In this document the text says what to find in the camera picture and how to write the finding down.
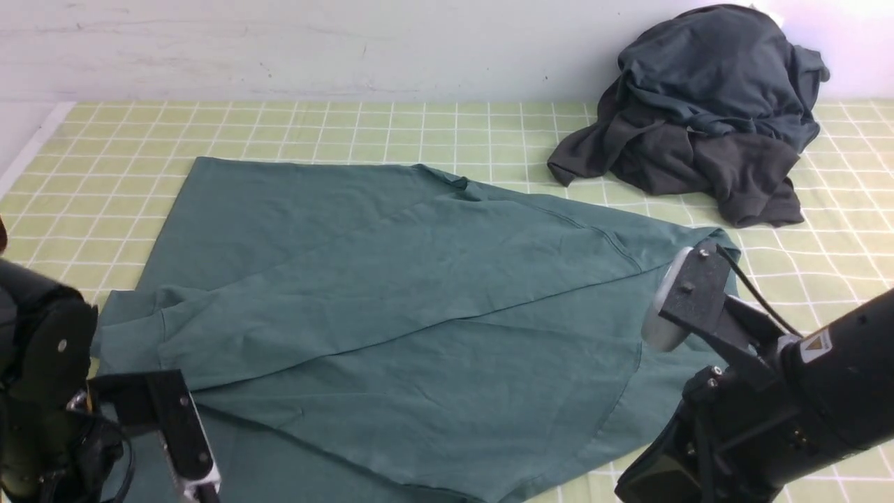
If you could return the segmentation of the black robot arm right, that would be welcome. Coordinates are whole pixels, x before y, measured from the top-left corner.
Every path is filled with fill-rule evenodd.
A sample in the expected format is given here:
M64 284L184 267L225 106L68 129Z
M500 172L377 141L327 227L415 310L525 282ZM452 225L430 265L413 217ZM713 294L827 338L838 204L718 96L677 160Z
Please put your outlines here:
M670 334L693 332L728 363L699 370L657 439L617 480L623 502L772 502L788 483L892 440L892 293L808 337L726 296L706 319L662 303Z

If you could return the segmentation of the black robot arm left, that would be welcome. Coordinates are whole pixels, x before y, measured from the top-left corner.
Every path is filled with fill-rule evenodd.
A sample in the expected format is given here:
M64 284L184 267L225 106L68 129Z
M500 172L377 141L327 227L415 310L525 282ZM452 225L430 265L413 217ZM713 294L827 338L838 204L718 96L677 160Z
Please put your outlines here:
M100 502L127 439L87 394L98 309L12 261L1 284L2 491L12 502Z

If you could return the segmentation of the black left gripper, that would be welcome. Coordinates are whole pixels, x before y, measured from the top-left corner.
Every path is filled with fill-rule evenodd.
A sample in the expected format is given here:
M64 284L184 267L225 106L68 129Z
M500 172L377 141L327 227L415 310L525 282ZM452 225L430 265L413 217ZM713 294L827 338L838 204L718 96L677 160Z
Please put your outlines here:
M72 409L3 393L3 500L124 501L136 468L129 430L139 420L138 391L90 391Z

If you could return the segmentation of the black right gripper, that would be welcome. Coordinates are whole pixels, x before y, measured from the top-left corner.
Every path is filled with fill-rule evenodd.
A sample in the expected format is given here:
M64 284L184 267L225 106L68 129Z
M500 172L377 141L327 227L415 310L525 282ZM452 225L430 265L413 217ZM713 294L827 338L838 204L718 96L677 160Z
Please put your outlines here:
M758 391L735 370L705 368L614 493L623 502L772 502L824 468L822 442L817 417L782 380Z

